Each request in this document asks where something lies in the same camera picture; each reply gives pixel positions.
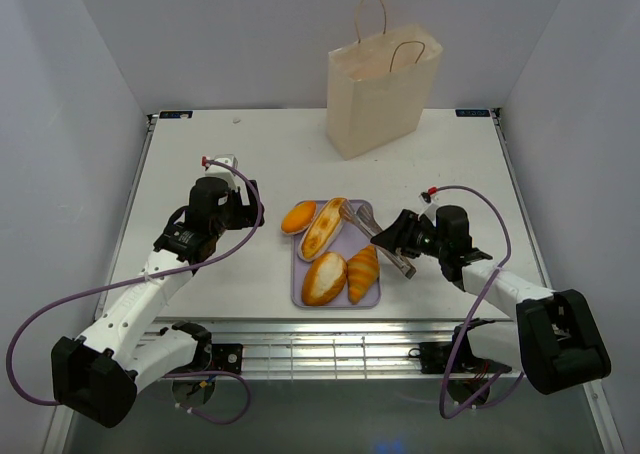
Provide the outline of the metal kitchen tongs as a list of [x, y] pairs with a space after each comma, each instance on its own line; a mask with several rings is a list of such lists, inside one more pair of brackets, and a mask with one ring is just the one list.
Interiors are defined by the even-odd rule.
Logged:
[[[341, 218], [354, 225], [369, 240], [382, 232], [381, 226], [375, 219], [374, 210], [368, 201], [364, 201], [355, 207], [351, 201], [345, 201], [339, 208]], [[404, 256], [394, 254], [388, 250], [377, 247], [392, 265], [394, 265], [406, 279], [412, 279], [416, 274], [415, 266]]]

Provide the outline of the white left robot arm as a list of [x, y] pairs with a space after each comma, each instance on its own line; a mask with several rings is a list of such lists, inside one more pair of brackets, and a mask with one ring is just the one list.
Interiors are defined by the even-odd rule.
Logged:
[[51, 352], [54, 398], [112, 428], [129, 413], [139, 392], [174, 370], [205, 371], [212, 361], [210, 332], [179, 321], [158, 339], [140, 342], [168, 301], [196, 274], [228, 230], [264, 221], [257, 186], [245, 184], [242, 202], [233, 174], [206, 174], [196, 180], [187, 205], [169, 218], [142, 270], [144, 280], [124, 290], [116, 302], [78, 337], [61, 338]]

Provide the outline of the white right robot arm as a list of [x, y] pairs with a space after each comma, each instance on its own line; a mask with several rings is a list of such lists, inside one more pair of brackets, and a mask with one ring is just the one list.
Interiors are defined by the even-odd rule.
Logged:
[[532, 284], [493, 262], [473, 244], [466, 211], [454, 205], [429, 215], [403, 210], [373, 245], [408, 258], [437, 259], [444, 278], [488, 302], [507, 324], [476, 318], [452, 338], [453, 365], [474, 371], [486, 360], [522, 371], [548, 395], [611, 373], [611, 360], [583, 294]]

